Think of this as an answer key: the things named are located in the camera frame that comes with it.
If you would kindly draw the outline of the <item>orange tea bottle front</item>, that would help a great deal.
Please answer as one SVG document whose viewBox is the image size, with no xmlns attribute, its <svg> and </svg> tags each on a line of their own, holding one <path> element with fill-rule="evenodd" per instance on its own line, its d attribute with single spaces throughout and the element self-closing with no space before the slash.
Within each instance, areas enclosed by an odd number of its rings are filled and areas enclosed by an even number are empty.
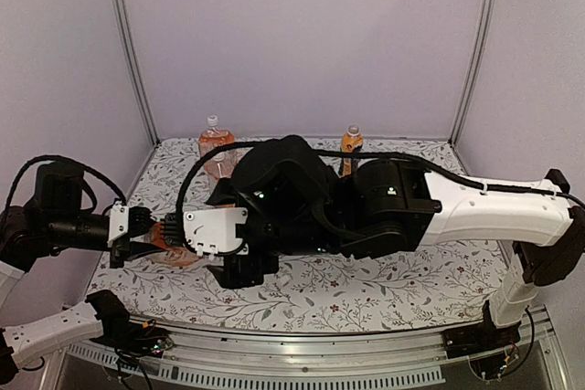
<svg viewBox="0 0 585 390">
<path fill-rule="evenodd" d="M 234 151 L 227 151 L 217 153 L 204 167 L 209 180 L 215 183 L 222 178 L 230 178 L 236 163 L 237 154 Z"/>
</svg>

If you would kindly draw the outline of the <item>milk tea bottle dark label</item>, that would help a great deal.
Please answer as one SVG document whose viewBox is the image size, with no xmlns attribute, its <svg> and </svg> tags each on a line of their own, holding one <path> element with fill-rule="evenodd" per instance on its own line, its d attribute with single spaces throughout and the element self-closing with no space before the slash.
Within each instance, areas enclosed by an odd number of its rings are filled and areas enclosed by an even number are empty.
<svg viewBox="0 0 585 390">
<path fill-rule="evenodd" d="M 357 125 L 349 125 L 342 137 L 341 151 L 344 153 L 358 153 L 363 147 L 363 136 Z M 341 177 L 349 176 L 358 167 L 358 159 L 342 158 L 338 174 Z"/>
</svg>

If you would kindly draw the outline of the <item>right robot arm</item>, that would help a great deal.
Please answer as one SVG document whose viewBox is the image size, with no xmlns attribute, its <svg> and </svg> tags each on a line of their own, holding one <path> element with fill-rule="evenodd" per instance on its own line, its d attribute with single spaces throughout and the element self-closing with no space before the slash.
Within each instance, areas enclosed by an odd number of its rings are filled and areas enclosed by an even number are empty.
<svg viewBox="0 0 585 390">
<path fill-rule="evenodd" d="M 518 328 L 537 288 L 564 280 L 584 251 L 584 204 L 556 169 L 534 183 L 498 183 L 410 154 L 357 152 L 341 176 L 327 151 L 298 135 L 243 148 L 206 208 L 177 202 L 156 239 L 222 257 L 213 275 L 226 289 L 260 284 L 282 255 L 380 258 L 422 244 L 508 240 L 513 260 L 473 327 L 476 346 L 491 350 Z"/>
</svg>

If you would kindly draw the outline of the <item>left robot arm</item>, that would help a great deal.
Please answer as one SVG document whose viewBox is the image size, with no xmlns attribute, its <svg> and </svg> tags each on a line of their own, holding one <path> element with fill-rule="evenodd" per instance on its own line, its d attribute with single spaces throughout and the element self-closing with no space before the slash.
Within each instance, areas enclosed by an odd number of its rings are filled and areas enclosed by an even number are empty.
<svg viewBox="0 0 585 390">
<path fill-rule="evenodd" d="M 89 166 L 42 155 L 18 171 L 8 194 L 37 167 L 34 193 L 22 206 L 5 202 L 1 214 L 1 297 L 6 299 L 35 262 L 70 248 L 108 253 L 117 269 L 158 252 L 157 224 L 146 207 L 130 207 L 120 188 Z M 135 323 L 109 290 L 88 295 L 71 308 L 1 330 L 1 375 L 12 379 L 36 359 L 73 343 L 93 340 L 132 356 L 158 356 L 170 343 L 154 321 Z"/>
</svg>

